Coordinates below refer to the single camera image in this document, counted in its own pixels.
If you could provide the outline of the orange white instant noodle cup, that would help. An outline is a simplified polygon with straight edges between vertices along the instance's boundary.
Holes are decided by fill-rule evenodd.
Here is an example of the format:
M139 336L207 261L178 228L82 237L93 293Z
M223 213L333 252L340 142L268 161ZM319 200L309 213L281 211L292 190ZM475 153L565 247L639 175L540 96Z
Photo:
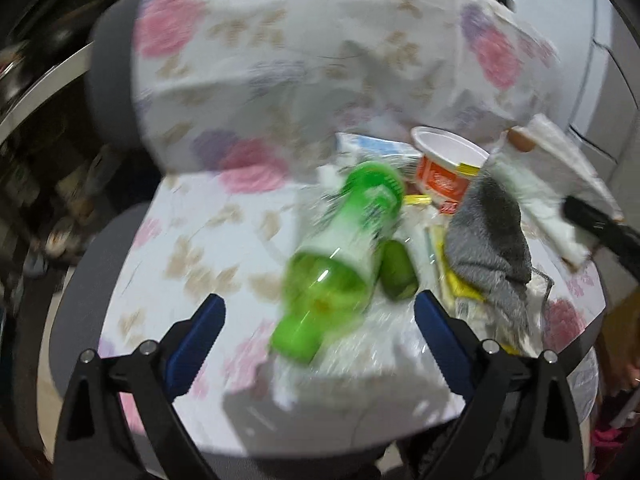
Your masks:
M431 197L441 214L451 216L489 154L462 136L439 128L414 127L411 139L422 154L416 186Z

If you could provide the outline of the small blue white milk carton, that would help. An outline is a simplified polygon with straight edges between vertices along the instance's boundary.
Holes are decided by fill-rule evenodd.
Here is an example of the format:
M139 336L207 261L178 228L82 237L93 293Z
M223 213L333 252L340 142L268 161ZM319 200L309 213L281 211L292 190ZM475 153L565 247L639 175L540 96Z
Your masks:
M353 167L362 162L382 162L411 176L418 168L421 153L410 144L362 134L337 132L335 163Z

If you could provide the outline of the grey knit sock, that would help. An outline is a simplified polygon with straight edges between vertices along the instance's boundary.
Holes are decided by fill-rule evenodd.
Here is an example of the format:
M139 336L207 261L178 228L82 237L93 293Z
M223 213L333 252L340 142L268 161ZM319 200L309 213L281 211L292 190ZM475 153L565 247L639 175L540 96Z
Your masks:
M481 292L514 330L529 329L527 285L532 258L518 202L490 174L470 183L445 236L451 270Z

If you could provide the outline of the white paper towel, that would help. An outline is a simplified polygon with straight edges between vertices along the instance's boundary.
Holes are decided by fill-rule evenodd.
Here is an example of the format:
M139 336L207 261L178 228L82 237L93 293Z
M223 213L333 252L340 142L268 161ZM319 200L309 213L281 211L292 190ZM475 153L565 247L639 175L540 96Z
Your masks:
M483 170L515 198L556 255L577 271L591 259L598 242L564 218L564 200L579 198L614 221L623 220L623 211L584 153L546 115L537 114L526 126L513 128L532 139L536 148L517 151L505 132Z

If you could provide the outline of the grey refrigerator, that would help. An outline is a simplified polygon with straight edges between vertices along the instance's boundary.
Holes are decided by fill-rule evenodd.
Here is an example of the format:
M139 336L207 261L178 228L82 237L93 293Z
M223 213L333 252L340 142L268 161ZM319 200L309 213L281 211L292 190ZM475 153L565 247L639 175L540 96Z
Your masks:
M561 59L552 119L621 202L639 192L639 47L612 0L514 0Z

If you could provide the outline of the brown eggshell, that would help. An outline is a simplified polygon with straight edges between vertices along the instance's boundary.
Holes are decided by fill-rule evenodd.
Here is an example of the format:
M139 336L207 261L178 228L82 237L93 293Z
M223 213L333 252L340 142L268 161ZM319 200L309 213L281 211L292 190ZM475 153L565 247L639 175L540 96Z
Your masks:
M528 153L536 148L537 144L529 139L524 133L517 128L510 128L506 134L506 140L519 152Z

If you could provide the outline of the green cucumber piece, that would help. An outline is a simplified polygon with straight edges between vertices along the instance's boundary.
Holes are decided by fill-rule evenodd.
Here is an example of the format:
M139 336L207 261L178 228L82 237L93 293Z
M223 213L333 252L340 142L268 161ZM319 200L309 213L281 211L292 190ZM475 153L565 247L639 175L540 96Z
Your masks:
M413 297L420 282L405 244L400 240L386 240L380 253L378 281L386 297L392 301Z

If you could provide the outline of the yellow labelled plastic food bag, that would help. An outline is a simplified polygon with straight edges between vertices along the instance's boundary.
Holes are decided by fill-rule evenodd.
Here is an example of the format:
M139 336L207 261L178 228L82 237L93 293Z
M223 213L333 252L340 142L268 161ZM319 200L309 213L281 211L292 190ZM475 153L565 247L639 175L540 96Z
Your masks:
M422 275L434 287L436 297L449 315L467 322L478 339L495 339L506 352L518 356L536 356L541 352L544 346L544 308L553 286L548 275L533 268L532 279L526 285L528 329L519 332L510 326L482 292L450 269L444 251L449 217L439 212L430 196L407 195L401 219L408 228L423 232L428 266Z

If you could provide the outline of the green plastic bottle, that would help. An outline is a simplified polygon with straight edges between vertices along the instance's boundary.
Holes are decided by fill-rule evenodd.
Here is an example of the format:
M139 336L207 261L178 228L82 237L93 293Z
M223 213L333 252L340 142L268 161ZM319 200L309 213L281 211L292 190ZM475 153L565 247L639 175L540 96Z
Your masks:
M358 324L378 279L378 243L392 234L404 196L404 181L391 166L362 162L349 171L288 259L283 315L270 338L274 352L307 365Z

